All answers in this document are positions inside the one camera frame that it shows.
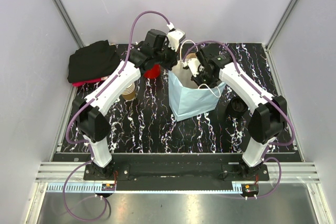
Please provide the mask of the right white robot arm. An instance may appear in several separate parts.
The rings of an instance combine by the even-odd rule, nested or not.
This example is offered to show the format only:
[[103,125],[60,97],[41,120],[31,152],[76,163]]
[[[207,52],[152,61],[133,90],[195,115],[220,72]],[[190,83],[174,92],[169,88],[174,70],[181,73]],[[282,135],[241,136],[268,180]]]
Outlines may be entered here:
[[237,173],[244,180],[252,179],[260,170],[268,145],[287,127],[286,99],[272,95],[255,83],[230,52],[225,55],[207,55],[205,49],[200,49],[194,58],[186,60],[186,65],[192,73],[192,81],[198,86],[214,88],[223,82],[250,109],[250,140]]

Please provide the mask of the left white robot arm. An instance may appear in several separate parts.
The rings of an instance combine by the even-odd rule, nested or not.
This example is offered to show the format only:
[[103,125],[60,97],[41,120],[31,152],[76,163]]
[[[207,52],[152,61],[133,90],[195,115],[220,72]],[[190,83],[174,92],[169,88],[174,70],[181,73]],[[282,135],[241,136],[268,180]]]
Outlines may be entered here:
[[122,92],[155,65],[171,70],[177,64],[178,50],[184,39],[185,32],[179,29],[173,28],[168,33],[149,30],[145,40],[129,50],[128,56],[120,61],[103,84],[85,98],[73,100],[75,114],[69,125],[76,126],[83,135],[99,178],[107,180],[113,175],[112,155],[107,143],[111,127],[106,114],[110,107]]

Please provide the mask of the light blue paper bag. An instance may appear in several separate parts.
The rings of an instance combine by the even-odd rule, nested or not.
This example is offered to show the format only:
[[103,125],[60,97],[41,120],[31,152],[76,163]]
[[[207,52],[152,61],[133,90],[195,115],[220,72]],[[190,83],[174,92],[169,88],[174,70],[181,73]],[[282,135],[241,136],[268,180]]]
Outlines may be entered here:
[[169,106],[178,122],[214,110],[226,86],[223,82],[218,82],[215,88],[206,84],[197,86],[191,80],[190,69],[182,66],[182,48],[177,65],[169,71]]

